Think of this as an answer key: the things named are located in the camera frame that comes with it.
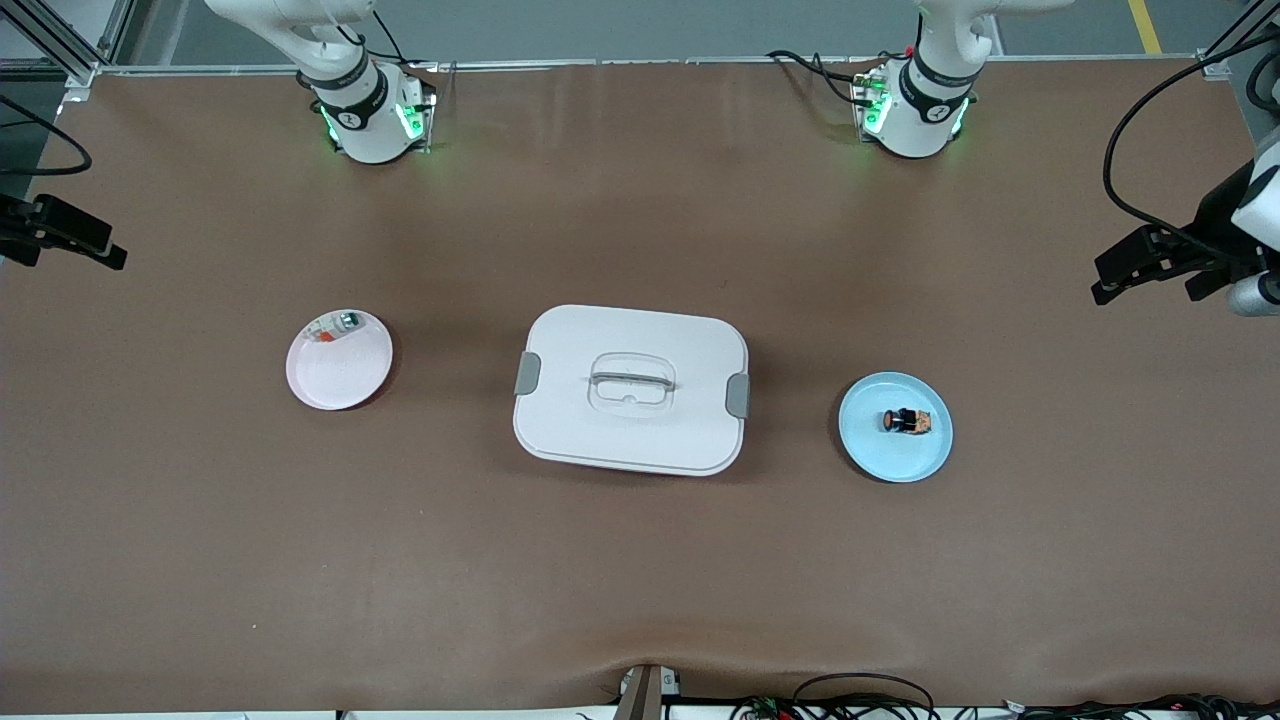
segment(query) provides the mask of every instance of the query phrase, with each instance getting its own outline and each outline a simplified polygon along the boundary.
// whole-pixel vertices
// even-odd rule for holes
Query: white plastic container
[[[746,360],[723,320],[561,305],[529,331],[516,437],[544,460],[713,475],[742,448]]]

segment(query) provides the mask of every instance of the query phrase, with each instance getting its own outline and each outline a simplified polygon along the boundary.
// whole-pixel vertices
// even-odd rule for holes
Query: brown table surface
[[[388,167],[332,154],[288,77],[99,79],[63,120],[92,172],[38,188],[128,266],[0,272],[0,710],[591,703],[639,661],[694,694],[836,670],[943,703],[1280,694],[1276,327],[1178,283],[1088,291],[1137,225],[1103,145],[1180,67],[992,64],[922,161],[768,65],[457,76],[435,151]],[[1226,85],[1190,79],[1117,182],[1185,222],[1251,154]],[[737,462],[526,455],[516,363],[566,302],[736,325]],[[284,354],[343,306],[399,365],[319,413]],[[833,442],[884,369],[954,414],[928,482]]]

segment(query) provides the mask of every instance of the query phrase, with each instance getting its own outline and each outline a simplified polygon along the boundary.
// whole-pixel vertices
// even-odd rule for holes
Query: plate
[[[886,410],[929,413],[923,436],[884,430]],[[840,439],[858,465],[882,480],[914,483],[937,473],[951,454],[951,413],[923,380],[905,373],[876,373],[854,383],[840,402]]]
[[[346,410],[369,400],[387,382],[394,355],[392,333],[381,320],[362,310],[334,313],[356,313],[360,327],[333,342],[315,342],[298,331],[284,359],[289,389],[317,410]]]

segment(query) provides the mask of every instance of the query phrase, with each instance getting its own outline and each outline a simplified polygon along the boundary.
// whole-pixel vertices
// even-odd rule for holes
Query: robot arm
[[[991,55],[980,19],[995,13],[1044,13],[1073,0],[914,0],[920,33],[910,58],[892,59],[855,91],[863,135],[891,152],[927,158],[960,129],[969,90]]]
[[[1230,286],[1236,315],[1280,315],[1280,131],[1257,156],[1201,200],[1181,236],[1146,224],[1098,255],[1093,300],[1106,305],[1132,287],[1192,274],[1187,295],[1203,300]]]
[[[320,99],[329,136],[351,159],[387,163],[430,142],[434,88],[376,63],[347,37],[375,0],[205,0],[209,8],[284,53]],[[312,37],[296,31],[310,29]]]

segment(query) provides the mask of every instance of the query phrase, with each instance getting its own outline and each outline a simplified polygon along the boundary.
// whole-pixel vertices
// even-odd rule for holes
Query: black cable
[[[374,19],[378,20],[378,27],[383,28],[383,35],[387,36],[387,40],[392,41],[392,49],[396,50],[396,58],[399,59],[401,64],[407,65],[408,60],[404,58],[404,53],[401,51],[399,42],[396,42],[396,36],[392,35],[392,31],[387,29],[387,23],[383,22],[383,17],[378,14],[378,10],[374,10]]]
[[[801,58],[800,55],[796,55],[795,53],[792,53],[790,50],[774,50],[773,53],[769,53],[768,55],[765,55],[765,58],[773,58],[774,60],[778,59],[778,58],[786,58],[788,60],[795,60],[796,64],[799,64],[801,68],[809,70],[810,73],[824,74],[817,65],[810,64],[809,60],[805,60],[804,58]],[[818,59],[818,54],[817,53],[814,54],[814,58]],[[833,79],[838,79],[838,81],[842,81],[842,82],[854,82],[854,76],[846,76],[846,74],[842,74],[842,73],[832,73],[829,70],[826,74],[828,77],[833,78]]]
[[[90,156],[88,150],[76,140],[56,128],[54,123],[41,118],[40,115],[32,113],[31,110],[23,108],[22,105],[14,102],[8,96],[0,95],[0,102],[4,102],[9,108],[27,115],[31,122],[38,124],[40,127],[47,129],[49,132],[56,135],[58,137],[67,141],[72,147],[76,149],[81,155],[81,161],[78,165],[69,165],[65,168],[0,168],[0,176],[27,176],[27,177],[49,177],[49,176],[74,176],[76,173],[83,173],[93,165],[93,158]]]
[[[361,47],[361,46],[365,45],[365,36],[364,35],[360,35],[357,32],[356,33],[356,38],[352,38],[349,35],[347,35],[347,28],[344,28],[342,26],[337,26],[337,27],[338,27],[338,35],[340,35],[343,38],[346,38],[347,42],[349,42],[349,44],[352,44],[352,45],[355,45],[357,47]]]
[[[819,55],[817,53],[813,54],[813,63],[809,63],[808,60],[805,60],[804,58],[801,58],[800,55],[796,55],[795,53],[792,53],[790,50],[774,50],[773,53],[769,53],[767,55],[767,58],[773,58],[773,59],[787,58],[788,60],[795,60],[801,68],[809,70],[810,73],[818,73],[818,74],[820,74],[823,77],[823,79],[827,81],[827,87],[829,87],[831,91],[836,94],[836,97],[840,97],[845,102],[849,102],[849,104],[852,104],[852,105],[858,105],[859,108],[870,108],[872,106],[872,104],[870,104],[869,100],[863,100],[860,97],[852,97],[850,95],[845,95],[844,92],[841,92],[841,90],[838,87],[836,87],[836,82],[835,81],[838,79],[841,82],[854,82],[854,76],[846,76],[844,73],[833,73],[833,72],[828,70],[827,65],[824,65],[822,63],[822,55]]]
[[[1249,79],[1244,82],[1244,95],[1249,99],[1256,108],[1262,108],[1268,113],[1280,113],[1280,102],[1276,102],[1275,94],[1272,99],[1267,100],[1258,95],[1258,78],[1262,77],[1262,70],[1271,64],[1272,60],[1280,58],[1280,50],[1272,50],[1258,60],[1258,64],[1253,65],[1253,72],[1249,73]]]
[[[815,65],[818,65],[818,72],[822,73],[823,79],[827,81],[827,87],[829,87],[831,91],[836,94],[836,97],[840,97],[845,102],[849,102],[850,105],[856,105],[859,108],[872,106],[870,100],[863,100],[861,97],[852,97],[850,95],[845,95],[844,92],[841,92],[840,88],[836,87],[836,83],[832,81],[832,76],[831,72],[827,70],[827,65],[822,64],[822,56],[818,55],[817,53],[813,54],[813,61]]]
[[[817,678],[810,678],[800,683],[800,687],[797,687],[795,692],[791,693],[791,702],[796,702],[800,698],[800,693],[804,692],[805,688],[817,685],[818,683],[828,683],[831,680],[846,680],[846,679],[886,680],[890,683],[906,685],[913,691],[924,696],[924,700],[928,702],[928,706],[931,708],[933,707],[933,696],[929,694],[929,691],[922,688],[920,685],[913,683],[911,680],[906,680],[896,675],[886,675],[883,673],[831,673],[828,675],[818,675]]]
[[[1157,218],[1156,215],[1152,215],[1151,213],[1134,208],[1124,199],[1121,199],[1119,193],[1116,193],[1115,186],[1111,183],[1111,165],[1114,163],[1116,143],[1120,141],[1120,136],[1124,133],[1125,128],[1129,127],[1129,123],[1133,122],[1133,118],[1138,114],[1138,111],[1146,108],[1147,104],[1151,102],[1157,95],[1160,95],[1165,90],[1169,90],[1169,87],[1171,87],[1178,81],[1196,73],[1202,68],[1206,68],[1215,63],[1220,63],[1228,58],[1239,55],[1240,53],[1244,53],[1245,50],[1249,50],[1252,47],[1257,47],[1263,42],[1270,42],[1277,36],[1280,36],[1280,32],[1277,31],[1272,31],[1266,35],[1260,35],[1253,40],[1248,40],[1245,42],[1242,42],[1240,45],[1236,45],[1235,47],[1231,47],[1230,50],[1224,50],[1215,55],[1210,55],[1208,58],[1204,58],[1203,60],[1199,60],[1188,68],[1178,70],[1160,85],[1147,91],[1146,95],[1143,95],[1137,102],[1133,104],[1132,108],[1129,108],[1129,111],[1126,111],[1124,117],[1120,118],[1120,123],[1116,126],[1115,131],[1111,132],[1111,140],[1107,141],[1106,155],[1102,158],[1102,190],[1106,191],[1107,197],[1111,200],[1111,202],[1116,205],[1116,208],[1120,208],[1125,213],[1133,215],[1134,218],[1138,218],[1139,220],[1143,220],[1144,223],[1158,227],[1160,229],[1172,234],[1174,237],[1181,240],[1183,242],[1190,243],[1202,250],[1203,252],[1207,252],[1208,255],[1217,258],[1219,260],[1238,261],[1244,264],[1252,263],[1254,260],[1253,258],[1236,258],[1229,252],[1224,252],[1193,237],[1190,233],[1183,231],[1181,228],[1174,227],[1167,220],[1164,220],[1161,218]]]

